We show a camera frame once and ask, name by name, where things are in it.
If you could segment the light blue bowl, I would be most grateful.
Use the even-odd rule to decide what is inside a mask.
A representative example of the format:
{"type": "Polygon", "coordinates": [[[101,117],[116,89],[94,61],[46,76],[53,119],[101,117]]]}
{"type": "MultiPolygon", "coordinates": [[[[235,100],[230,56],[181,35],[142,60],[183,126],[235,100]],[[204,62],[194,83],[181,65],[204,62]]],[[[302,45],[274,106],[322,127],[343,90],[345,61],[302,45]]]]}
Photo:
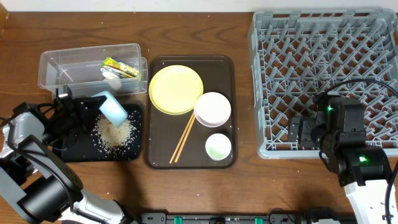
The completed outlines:
{"type": "Polygon", "coordinates": [[[104,96],[106,99],[99,110],[115,127],[119,128],[127,119],[127,112],[109,91],[102,91],[93,97],[104,96]]]}

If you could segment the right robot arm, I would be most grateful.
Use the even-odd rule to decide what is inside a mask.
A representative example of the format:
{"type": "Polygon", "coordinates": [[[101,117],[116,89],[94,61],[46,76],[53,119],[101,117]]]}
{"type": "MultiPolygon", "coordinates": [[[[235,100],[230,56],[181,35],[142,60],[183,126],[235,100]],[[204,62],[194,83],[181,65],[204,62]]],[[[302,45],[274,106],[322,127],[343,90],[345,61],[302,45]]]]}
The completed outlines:
{"type": "Polygon", "coordinates": [[[358,223],[397,223],[397,168],[380,146],[366,144],[364,106],[336,93],[336,85],[314,97],[314,117],[289,119],[288,140],[318,147],[325,167],[338,176],[358,223]]]}

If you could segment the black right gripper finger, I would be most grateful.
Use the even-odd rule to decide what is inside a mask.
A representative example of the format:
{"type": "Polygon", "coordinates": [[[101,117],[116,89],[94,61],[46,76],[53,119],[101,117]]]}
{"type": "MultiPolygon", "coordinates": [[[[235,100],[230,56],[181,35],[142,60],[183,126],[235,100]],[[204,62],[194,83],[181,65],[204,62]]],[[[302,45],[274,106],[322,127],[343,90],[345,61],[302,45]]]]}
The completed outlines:
{"type": "Polygon", "coordinates": [[[314,146],[312,139],[312,130],[315,127],[314,118],[302,118],[298,132],[298,143],[301,146],[314,146]]]}
{"type": "Polygon", "coordinates": [[[297,136],[299,135],[299,130],[300,130],[300,121],[301,117],[300,116],[294,116],[289,119],[289,125],[288,125],[288,142],[296,142],[297,141],[297,136]]]}

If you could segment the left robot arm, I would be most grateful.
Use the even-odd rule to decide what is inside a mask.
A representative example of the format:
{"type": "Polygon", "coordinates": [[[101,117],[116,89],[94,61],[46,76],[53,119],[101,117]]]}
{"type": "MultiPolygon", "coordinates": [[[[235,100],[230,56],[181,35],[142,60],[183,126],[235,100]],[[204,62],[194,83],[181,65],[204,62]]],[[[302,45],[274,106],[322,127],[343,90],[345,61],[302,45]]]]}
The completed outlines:
{"type": "Polygon", "coordinates": [[[10,117],[1,118],[1,197],[28,223],[141,223],[139,215],[117,201],[85,190],[51,150],[73,129],[88,131],[95,112],[116,124],[127,118],[111,93],[74,98],[66,85],[56,90],[53,102],[23,102],[10,117]]]}

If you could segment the white tissue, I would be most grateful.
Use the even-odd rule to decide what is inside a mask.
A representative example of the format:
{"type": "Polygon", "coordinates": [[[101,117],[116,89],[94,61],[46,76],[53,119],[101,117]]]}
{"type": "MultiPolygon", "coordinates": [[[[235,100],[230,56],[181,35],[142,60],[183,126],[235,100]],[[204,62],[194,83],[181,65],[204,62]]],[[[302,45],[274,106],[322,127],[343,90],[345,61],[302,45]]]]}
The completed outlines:
{"type": "Polygon", "coordinates": [[[121,79],[116,74],[106,70],[102,70],[101,72],[104,76],[104,81],[107,82],[112,89],[119,90],[121,88],[121,79]]]}

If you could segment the green snack wrapper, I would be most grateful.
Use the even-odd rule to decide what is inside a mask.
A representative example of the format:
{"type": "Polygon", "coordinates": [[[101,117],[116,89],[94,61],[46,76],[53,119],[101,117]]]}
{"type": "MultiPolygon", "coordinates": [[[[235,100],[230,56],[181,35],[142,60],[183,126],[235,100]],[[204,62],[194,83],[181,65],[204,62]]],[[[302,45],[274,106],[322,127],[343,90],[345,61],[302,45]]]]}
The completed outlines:
{"type": "Polygon", "coordinates": [[[137,78],[139,75],[139,71],[134,67],[122,62],[117,62],[110,57],[107,57],[103,61],[101,68],[123,78],[137,78]]]}

